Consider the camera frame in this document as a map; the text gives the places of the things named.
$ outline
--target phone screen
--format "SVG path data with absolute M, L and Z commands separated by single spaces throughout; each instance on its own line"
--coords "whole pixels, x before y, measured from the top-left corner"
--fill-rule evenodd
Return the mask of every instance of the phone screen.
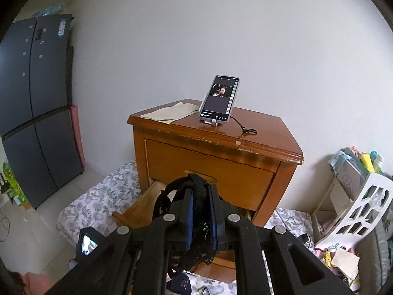
M 227 121 L 239 79 L 237 77 L 218 75 L 202 108 L 201 116 Z
M 82 253 L 84 255 L 89 255 L 92 250 L 94 250 L 98 244 L 94 242 L 90 237 L 87 235 L 83 236 L 83 242 L 82 242 Z

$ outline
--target drawer front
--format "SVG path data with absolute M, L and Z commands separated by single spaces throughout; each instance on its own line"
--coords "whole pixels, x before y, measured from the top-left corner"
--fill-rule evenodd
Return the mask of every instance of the drawer front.
M 253 211 L 259 208 L 274 174 L 153 140 L 146 140 L 146 155 L 151 178 L 168 184 L 189 172 L 198 173 L 216 183 L 224 200 Z

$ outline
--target pink fabric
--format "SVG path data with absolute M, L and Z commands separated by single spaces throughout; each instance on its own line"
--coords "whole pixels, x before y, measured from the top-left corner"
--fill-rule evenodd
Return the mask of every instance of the pink fabric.
M 86 163 L 84 161 L 84 154 L 82 148 L 81 130 L 79 129 L 78 106 L 73 104 L 70 108 L 70 112 L 71 112 L 72 127 L 74 130 L 76 146 L 78 148 L 79 156 L 81 157 L 82 165 L 83 167 L 85 167 Z
M 43 295 L 54 285 L 45 274 L 27 272 L 22 275 L 22 279 L 23 283 L 26 284 L 24 288 L 26 295 Z

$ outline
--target pink rolled mat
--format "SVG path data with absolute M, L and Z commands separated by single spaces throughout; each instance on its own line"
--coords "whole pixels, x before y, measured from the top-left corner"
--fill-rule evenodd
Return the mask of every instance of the pink rolled mat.
M 79 129 L 78 106 L 73 104 L 70 108 L 70 112 L 71 112 L 71 120 L 72 120 L 72 127 L 74 130 L 76 147 L 78 148 L 78 152 L 79 152 L 79 156 L 81 158 L 82 165 L 83 165 L 83 167 L 85 167 L 86 163 L 84 161 L 84 154 L 83 154 L 83 148 L 82 148 L 81 130 Z

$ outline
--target tiled floor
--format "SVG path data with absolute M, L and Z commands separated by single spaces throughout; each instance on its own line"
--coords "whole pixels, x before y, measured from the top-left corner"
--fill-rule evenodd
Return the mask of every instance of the tiled floor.
M 103 176 L 85 168 L 82 175 L 42 203 L 37 210 L 7 202 L 0 210 L 11 222 L 7 239 L 0 243 L 0 257 L 11 271 L 45 273 L 55 282 L 68 272 L 75 249 L 56 230 L 58 214 L 68 204 L 101 182 Z M 6 231 L 0 225 L 0 239 Z

